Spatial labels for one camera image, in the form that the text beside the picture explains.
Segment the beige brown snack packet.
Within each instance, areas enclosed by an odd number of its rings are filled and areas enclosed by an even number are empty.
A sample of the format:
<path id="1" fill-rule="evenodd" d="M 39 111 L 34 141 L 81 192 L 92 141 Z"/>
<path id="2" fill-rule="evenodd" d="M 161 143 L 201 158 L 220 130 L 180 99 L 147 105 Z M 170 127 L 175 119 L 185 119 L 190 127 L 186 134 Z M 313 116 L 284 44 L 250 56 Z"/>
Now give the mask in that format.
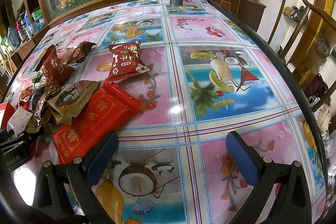
<path id="1" fill-rule="evenodd" d="M 81 80 L 61 88 L 57 96 L 48 100 L 57 123 L 72 125 L 99 85 L 98 81 Z"/>

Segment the dark red gold snack packet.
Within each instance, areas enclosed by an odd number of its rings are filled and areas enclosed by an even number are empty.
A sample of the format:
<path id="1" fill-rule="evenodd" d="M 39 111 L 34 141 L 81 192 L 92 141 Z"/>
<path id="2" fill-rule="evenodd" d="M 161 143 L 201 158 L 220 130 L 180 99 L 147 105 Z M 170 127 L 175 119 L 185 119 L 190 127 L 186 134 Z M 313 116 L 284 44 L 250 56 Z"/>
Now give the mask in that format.
<path id="1" fill-rule="evenodd" d="M 60 61 L 56 47 L 52 44 L 41 53 L 34 71 L 40 72 L 49 83 L 62 85 L 70 78 L 75 69 Z"/>

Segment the large red snack packet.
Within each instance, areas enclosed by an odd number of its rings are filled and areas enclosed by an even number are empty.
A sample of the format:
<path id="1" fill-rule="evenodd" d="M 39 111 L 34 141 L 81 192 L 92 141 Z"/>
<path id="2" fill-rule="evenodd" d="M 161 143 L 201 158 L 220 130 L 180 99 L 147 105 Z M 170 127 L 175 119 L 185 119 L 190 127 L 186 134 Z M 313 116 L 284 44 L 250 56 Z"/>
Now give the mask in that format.
<path id="1" fill-rule="evenodd" d="M 142 102 L 116 84 L 104 82 L 71 125 L 62 125 L 52 139 L 60 164 L 83 157 L 106 133 L 118 132 L 137 114 Z"/>

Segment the brown foil candy wrapper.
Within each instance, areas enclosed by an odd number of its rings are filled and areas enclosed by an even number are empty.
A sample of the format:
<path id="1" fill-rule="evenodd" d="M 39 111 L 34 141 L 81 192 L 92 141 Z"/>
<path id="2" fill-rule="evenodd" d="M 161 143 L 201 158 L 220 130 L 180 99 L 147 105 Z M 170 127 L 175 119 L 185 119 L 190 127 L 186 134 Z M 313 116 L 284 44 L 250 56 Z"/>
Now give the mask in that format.
<path id="1" fill-rule="evenodd" d="M 60 61 L 65 65 L 79 63 L 88 56 L 94 46 L 96 46 L 96 43 L 83 41 L 76 48 L 68 48 Z"/>

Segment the dark red jujube snack packet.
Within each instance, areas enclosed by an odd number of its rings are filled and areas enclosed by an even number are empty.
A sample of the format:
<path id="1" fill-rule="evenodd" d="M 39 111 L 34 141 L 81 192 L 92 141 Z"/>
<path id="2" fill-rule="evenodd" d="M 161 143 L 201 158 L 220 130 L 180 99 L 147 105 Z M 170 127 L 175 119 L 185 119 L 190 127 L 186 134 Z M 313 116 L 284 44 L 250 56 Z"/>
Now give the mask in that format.
<path id="1" fill-rule="evenodd" d="M 111 84 L 150 71 L 140 58 L 141 41 L 118 43 L 109 46 L 112 66 L 106 81 Z"/>

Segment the white red candy packet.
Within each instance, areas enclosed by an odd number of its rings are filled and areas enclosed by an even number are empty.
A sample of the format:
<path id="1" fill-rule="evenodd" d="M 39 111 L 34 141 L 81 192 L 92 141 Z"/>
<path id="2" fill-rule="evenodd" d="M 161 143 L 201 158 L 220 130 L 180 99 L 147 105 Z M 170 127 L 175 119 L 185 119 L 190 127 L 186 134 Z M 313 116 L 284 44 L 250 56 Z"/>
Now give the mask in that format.
<path id="1" fill-rule="evenodd" d="M 19 107 L 7 122 L 7 131 L 12 130 L 15 136 L 21 135 L 32 116 L 33 113 Z"/>

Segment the red white gift box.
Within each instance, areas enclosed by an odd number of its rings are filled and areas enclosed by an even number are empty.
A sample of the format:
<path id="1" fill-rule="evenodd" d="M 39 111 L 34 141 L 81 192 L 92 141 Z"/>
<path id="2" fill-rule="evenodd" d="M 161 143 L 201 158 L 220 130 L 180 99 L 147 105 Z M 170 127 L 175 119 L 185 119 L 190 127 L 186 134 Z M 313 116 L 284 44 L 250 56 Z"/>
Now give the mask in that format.
<path id="1" fill-rule="evenodd" d="M 0 104 L 0 126 L 1 130 L 7 128 L 7 122 L 14 114 L 15 108 L 9 102 L 3 102 Z"/>

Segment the wooden chair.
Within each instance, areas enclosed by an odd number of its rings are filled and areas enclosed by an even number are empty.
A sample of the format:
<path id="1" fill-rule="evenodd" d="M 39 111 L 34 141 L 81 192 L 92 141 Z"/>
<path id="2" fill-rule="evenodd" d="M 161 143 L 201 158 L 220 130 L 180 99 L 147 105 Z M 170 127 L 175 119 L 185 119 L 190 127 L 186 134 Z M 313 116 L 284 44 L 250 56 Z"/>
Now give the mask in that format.
<path id="1" fill-rule="evenodd" d="M 303 16 L 298 21 L 285 48 L 281 51 L 280 59 L 292 69 L 292 75 L 301 89 L 306 90 L 335 48 L 335 19 L 308 0 L 302 1 L 304 4 Z M 311 37 L 301 36 L 291 57 L 286 59 L 307 16 L 319 17 L 322 24 Z"/>

